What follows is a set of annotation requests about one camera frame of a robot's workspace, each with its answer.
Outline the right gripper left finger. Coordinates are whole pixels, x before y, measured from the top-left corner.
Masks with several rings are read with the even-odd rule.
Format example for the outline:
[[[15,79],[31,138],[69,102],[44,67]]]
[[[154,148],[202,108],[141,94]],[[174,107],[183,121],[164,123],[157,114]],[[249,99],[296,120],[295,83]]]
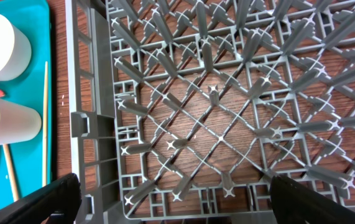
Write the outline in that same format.
[[[0,223],[73,223],[81,206],[81,184],[76,174],[36,190],[0,210]]]

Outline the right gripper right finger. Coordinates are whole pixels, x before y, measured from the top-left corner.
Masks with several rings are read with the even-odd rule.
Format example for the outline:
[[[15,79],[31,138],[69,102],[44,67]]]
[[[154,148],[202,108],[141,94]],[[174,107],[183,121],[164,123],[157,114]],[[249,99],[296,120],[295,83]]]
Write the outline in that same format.
[[[271,179],[270,198],[277,223],[355,223],[354,211],[286,176]]]

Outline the wooden chopstick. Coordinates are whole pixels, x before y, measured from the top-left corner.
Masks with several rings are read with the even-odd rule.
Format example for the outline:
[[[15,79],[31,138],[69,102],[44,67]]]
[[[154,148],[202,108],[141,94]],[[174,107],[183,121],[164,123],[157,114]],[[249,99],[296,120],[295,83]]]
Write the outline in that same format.
[[[48,62],[45,62],[44,69],[44,98],[43,98],[43,115],[42,115],[42,186],[47,185],[47,134],[48,134]]]
[[[13,201],[16,202],[19,200],[19,192],[18,192],[18,188],[17,188],[16,176],[14,173],[14,166],[12,163],[11,153],[9,150],[9,146],[7,144],[3,144],[2,148],[3,148],[5,160],[6,160],[7,173],[8,173],[9,181],[10,181],[10,185],[11,185]]]

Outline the white cup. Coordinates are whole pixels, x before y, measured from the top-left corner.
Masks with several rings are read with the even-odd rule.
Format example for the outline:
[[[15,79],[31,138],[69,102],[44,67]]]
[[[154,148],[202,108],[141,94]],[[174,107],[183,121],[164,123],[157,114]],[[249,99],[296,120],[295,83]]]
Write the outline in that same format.
[[[36,110],[0,99],[0,145],[29,141],[36,137],[41,126]]]

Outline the white bowl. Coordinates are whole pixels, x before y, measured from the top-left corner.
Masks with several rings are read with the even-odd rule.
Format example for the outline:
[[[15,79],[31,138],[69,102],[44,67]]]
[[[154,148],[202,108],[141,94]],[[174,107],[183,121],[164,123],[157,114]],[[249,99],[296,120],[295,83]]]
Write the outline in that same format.
[[[31,56],[28,38],[0,14],[0,82],[20,76],[28,67]]]

